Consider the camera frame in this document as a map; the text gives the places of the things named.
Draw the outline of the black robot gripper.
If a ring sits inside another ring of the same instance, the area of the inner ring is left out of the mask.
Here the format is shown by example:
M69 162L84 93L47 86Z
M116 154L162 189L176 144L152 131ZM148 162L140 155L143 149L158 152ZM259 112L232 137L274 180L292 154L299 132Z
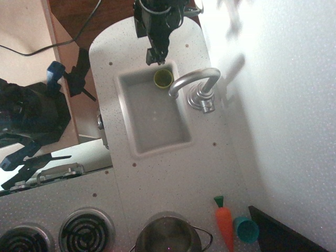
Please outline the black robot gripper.
M189 1L134 1L136 35L148 37L152 48L146 52L146 64L165 64L170 34L183 24L184 8Z

